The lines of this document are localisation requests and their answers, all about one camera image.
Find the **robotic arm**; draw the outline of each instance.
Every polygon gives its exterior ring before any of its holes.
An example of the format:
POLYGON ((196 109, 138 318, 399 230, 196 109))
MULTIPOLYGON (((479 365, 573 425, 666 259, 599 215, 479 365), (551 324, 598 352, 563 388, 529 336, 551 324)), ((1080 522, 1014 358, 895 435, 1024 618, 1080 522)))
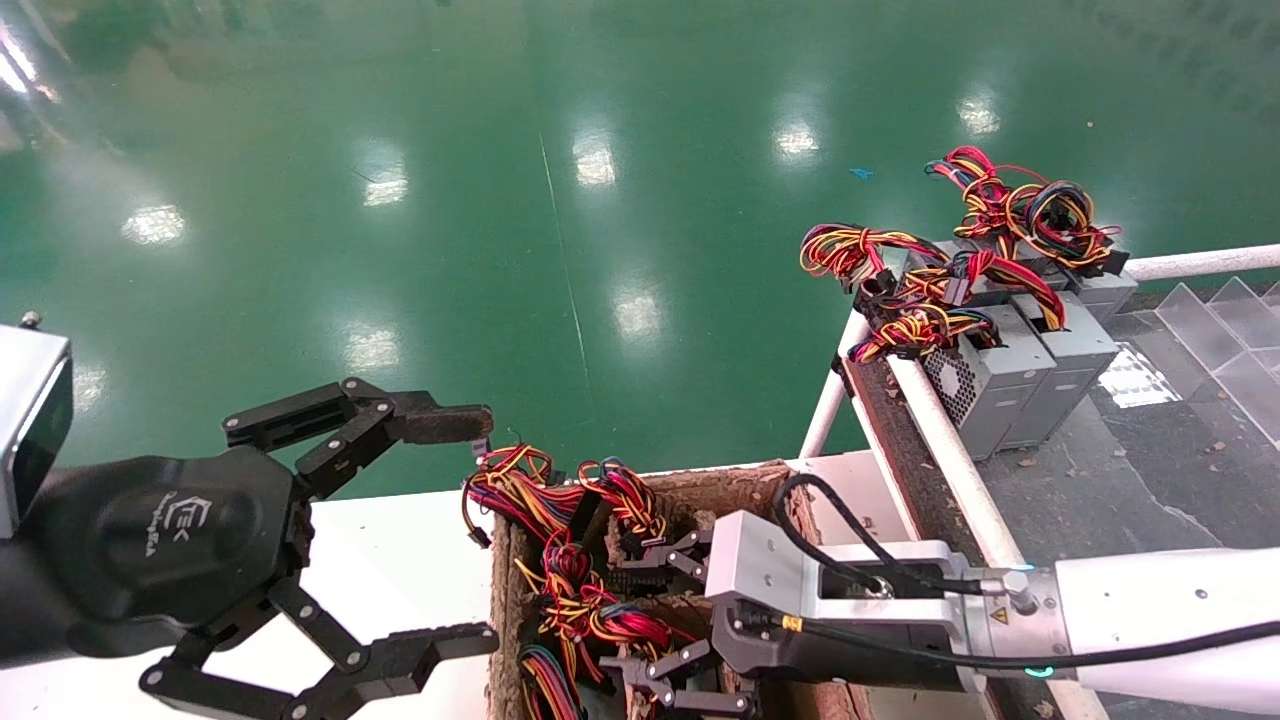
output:
MULTIPOLYGON (((776 506, 799 484, 829 491, 797 475, 776 506)), ((709 642, 652 666, 603 662, 672 708, 754 717, 749 688, 685 689, 687 678, 722 660, 749 679, 983 692, 988 676, 1030 676, 1280 711, 1280 587, 1267 571, 1280 566, 1280 548, 982 569, 938 541, 813 547, 740 511, 712 533, 650 548, 635 565, 705 577, 713 601, 709 642)))
POLYGON ((210 717, 344 720, 371 700, 421 692, 435 665, 486 655, 484 624, 360 644, 298 585, 311 501, 398 441, 488 437, 486 406, 358 378, 238 413, 214 457, 134 457, 52 469, 72 418, 65 338, 0 327, 0 669, 69 655, 177 646, 140 688, 210 717), (268 452, 328 437, 289 471, 268 452), (333 662, 297 697, 207 675, 215 650, 283 614, 333 662))

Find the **green floor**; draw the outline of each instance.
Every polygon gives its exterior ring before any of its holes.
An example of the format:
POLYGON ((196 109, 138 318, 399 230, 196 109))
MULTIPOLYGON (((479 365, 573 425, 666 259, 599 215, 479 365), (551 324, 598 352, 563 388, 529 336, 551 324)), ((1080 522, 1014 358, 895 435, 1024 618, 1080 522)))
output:
MULTIPOLYGON (((1137 255, 1267 242, 1280 195, 1270 3, 0 19, 6 82, 35 76, 3 99, 33 150, 0 159, 0 314, 74 338, 68 462, 212 454, 227 414, 347 374, 488 402, 497 442, 567 462, 792 456, 847 309, 800 236, 946 236, 960 200, 922 168, 952 146, 1085 183, 1137 255)), ((842 418, 832 447, 860 442, 842 418)), ((397 448, 346 495, 456 487, 467 464, 397 448)))

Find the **white robotic arm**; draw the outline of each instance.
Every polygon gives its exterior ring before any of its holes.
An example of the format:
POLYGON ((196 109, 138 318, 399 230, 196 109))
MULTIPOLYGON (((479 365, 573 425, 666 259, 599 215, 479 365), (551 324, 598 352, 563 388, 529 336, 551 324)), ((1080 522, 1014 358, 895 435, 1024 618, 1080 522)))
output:
POLYGON ((739 673, 969 692, 988 676, 1030 676, 1280 712, 1280 548, 975 569, 940 541, 795 539, 748 512, 716 524, 705 594, 745 632, 713 644, 739 673), (760 618, 788 630, 767 633, 769 652, 751 634, 760 618))
MULTIPOLYGON (((1184 550, 1056 562, 1073 653, 1280 623, 1280 548, 1184 550)), ((1280 712, 1280 637, 1076 669, 1082 685, 1243 712, 1280 712)))

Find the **power supply fan grille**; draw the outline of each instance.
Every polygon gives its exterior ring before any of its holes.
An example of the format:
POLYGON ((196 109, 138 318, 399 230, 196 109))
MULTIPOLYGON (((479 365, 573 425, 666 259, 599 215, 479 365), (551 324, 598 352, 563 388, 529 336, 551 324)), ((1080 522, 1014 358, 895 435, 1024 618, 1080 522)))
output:
POLYGON ((978 398, 973 386, 973 370, 969 363, 954 351, 941 350, 924 357, 924 374, 933 383, 933 389, 942 400, 952 423, 960 423, 978 398))

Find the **black cable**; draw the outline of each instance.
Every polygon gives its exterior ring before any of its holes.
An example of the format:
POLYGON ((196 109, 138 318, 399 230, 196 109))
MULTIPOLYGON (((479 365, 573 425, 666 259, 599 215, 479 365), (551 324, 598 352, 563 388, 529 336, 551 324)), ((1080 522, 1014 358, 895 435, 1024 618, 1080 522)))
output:
MULTIPOLYGON (((982 587, 978 583, 978 580, 950 580, 945 578, 943 579, 928 578, 925 575, 916 573, 915 570, 911 570, 906 565, 899 562, 896 557, 890 555, 888 551, 884 550, 884 547, 881 546, 881 543, 876 538, 873 538, 870 533, 867 532, 867 528, 863 528, 863 524, 858 521, 858 518, 855 518, 854 512, 849 510, 849 506, 845 505, 845 501, 841 500, 838 495, 836 495, 836 491, 829 484, 827 484, 827 480, 823 480, 818 475, 810 475, 809 473, 800 473, 799 475, 792 475, 791 478, 787 478, 787 482, 782 483, 782 487, 778 488, 777 495, 773 497, 773 515, 777 518, 778 525, 782 528, 782 532, 787 534, 787 538, 791 542, 794 542, 796 547, 799 547, 805 555, 813 557, 819 564, 822 564, 823 568, 827 568, 832 573, 836 573, 849 579, 852 578, 847 573, 852 570, 860 578, 870 578, 874 585, 879 585, 879 580, 874 579, 869 573, 841 565, 840 562, 833 560, 829 555, 814 547, 813 543, 800 537, 800 533, 796 532, 795 525, 791 524, 791 519, 787 516, 786 512, 787 496, 791 495, 791 491, 794 491, 800 486, 813 486, 818 488, 822 492, 822 495, 827 496, 827 500, 831 501, 831 505, 836 507, 836 512, 838 512, 841 519, 844 519, 845 523, 849 525, 849 528, 854 530, 854 533, 858 536, 858 539, 863 541, 863 544, 870 548, 870 551, 876 553, 876 557, 879 557, 881 562, 892 569, 895 573, 916 583, 920 587, 929 588, 932 591, 954 592, 959 594, 982 594, 982 587)), ((863 580, 855 580, 855 582, 858 582, 860 585, 868 589, 873 591, 879 589, 878 587, 867 584, 863 580)))
POLYGON ((796 487, 791 484, 791 480, 804 477, 806 475, 796 475, 795 478, 788 479, 786 483, 782 483, 782 487, 778 488, 777 495, 773 496, 773 515, 774 518, 777 518, 778 527, 782 528, 783 533, 786 533, 787 539, 790 539, 805 555, 817 560, 818 564, 822 565, 823 568, 831 570, 832 573, 840 575, 841 578, 845 578, 846 580, 854 583, 854 585, 860 587, 868 592, 872 593, 881 592, 883 589, 882 587, 883 582, 879 578, 864 570, 859 570, 858 568, 837 562, 835 557, 818 550, 812 542, 804 539, 804 537, 800 536, 800 530, 797 530, 796 527, 791 523, 791 518, 787 515, 787 495, 790 495, 791 489, 796 487))
POLYGON ((1235 628, 1231 630, 1222 630, 1221 633, 1211 633, 1208 635, 1199 635, 1196 638, 1188 638, 1185 641, 1176 641, 1171 643, 1153 644, 1147 647, 1132 647, 1128 650, 1107 650, 1102 652, 1085 652, 1083 655, 1064 655, 1064 656, 1048 656, 1048 657, 982 657, 974 655, 959 655, 955 652, 916 650, 914 647, 881 641, 851 630, 846 630, 844 628, 837 628, 827 623, 805 620, 803 618, 783 616, 780 624, 790 630, 795 630, 796 624, 799 624, 800 629, 797 632, 809 633, 812 635, 837 642, 845 642, 859 647, 891 652, 895 655, 905 655, 909 657, 916 657, 919 660, 943 662, 947 665, 963 665, 966 667, 975 667, 979 670, 1025 670, 1028 667, 1037 670, 1041 667, 1084 667, 1089 665, 1138 662, 1142 660, 1158 660, 1161 657, 1172 657, 1175 655, 1187 655, 1189 652, 1201 652, 1204 650, 1213 650, 1216 647, 1224 647, 1229 644, 1270 638, 1272 635, 1280 635, 1280 621, 1275 621, 1275 623, 1261 623, 1258 625, 1247 625, 1244 628, 1235 628))

